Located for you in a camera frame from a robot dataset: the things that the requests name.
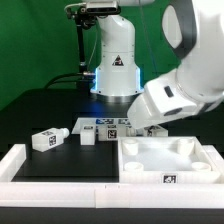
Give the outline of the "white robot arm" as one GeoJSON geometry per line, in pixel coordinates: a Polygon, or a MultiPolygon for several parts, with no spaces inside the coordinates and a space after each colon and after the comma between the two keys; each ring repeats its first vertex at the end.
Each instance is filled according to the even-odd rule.
{"type": "Polygon", "coordinates": [[[157,23],[176,57],[178,67],[140,84],[134,61],[134,27],[118,13],[121,6],[155,0],[86,0],[99,18],[101,63],[92,93],[135,100],[127,111],[140,129],[208,112],[224,101],[224,0],[172,0],[157,23]]]}

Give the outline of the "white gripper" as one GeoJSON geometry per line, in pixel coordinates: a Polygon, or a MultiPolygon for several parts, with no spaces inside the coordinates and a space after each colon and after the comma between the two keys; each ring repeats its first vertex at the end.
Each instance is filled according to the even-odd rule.
{"type": "Polygon", "coordinates": [[[198,105],[178,86],[176,74],[169,72],[147,82],[144,92],[132,103],[128,119],[135,129],[185,118],[198,112],[198,105]]]}

